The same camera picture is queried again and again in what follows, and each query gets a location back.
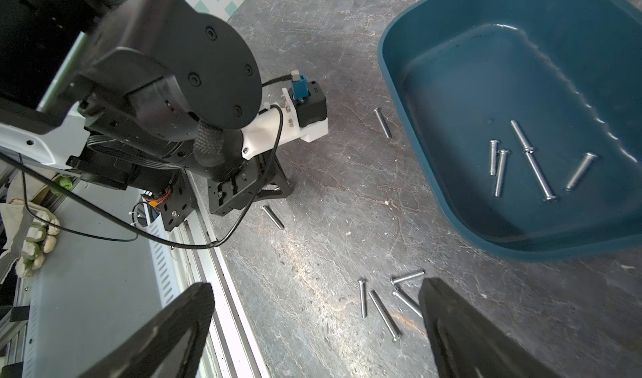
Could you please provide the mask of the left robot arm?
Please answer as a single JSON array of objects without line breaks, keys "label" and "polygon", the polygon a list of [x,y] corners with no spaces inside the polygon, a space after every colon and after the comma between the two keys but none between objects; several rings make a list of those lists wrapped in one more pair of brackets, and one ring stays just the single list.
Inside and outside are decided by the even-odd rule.
[{"label": "left robot arm", "polygon": [[254,54],[185,0],[1,0],[1,158],[191,208],[188,172],[212,214],[291,194]]}]

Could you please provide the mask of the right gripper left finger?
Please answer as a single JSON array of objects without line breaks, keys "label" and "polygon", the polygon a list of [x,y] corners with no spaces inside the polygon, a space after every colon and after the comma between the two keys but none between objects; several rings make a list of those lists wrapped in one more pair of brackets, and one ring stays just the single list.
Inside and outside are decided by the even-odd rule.
[{"label": "right gripper left finger", "polygon": [[194,377],[215,311],[212,286],[192,284],[83,377]]}]

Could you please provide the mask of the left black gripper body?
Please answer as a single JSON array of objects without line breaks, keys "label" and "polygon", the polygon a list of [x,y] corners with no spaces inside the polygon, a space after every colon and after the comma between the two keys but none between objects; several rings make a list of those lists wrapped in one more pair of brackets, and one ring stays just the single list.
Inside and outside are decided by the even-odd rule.
[{"label": "left black gripper body", "polygon": [[293,192],[277,157],[268,167],[270,152],[245,162],[226,180],[208,181],[210,214],[225,216],[232,210],[244,209],[249,200],[285,199]]}]

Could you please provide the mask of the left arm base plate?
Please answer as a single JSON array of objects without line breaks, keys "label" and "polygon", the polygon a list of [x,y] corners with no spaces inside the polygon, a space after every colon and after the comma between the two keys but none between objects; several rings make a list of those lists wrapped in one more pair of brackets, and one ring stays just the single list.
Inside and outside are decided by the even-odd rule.
[{"label": "left arm base plate", "polygon": [[197,198],[186,172],[177,174],[162,194],[155,197],[144,194],[143,199],[160,214],[169,233],[197,209]]}]

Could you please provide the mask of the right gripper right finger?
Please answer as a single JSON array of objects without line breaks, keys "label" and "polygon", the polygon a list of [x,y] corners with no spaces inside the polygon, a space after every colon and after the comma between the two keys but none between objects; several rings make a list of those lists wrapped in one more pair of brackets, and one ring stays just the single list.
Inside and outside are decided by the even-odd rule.
[{"label": "right gripper right finger", "polygon": [[419,305],[440,377],[557,377],[444,280],[426,278]]}]

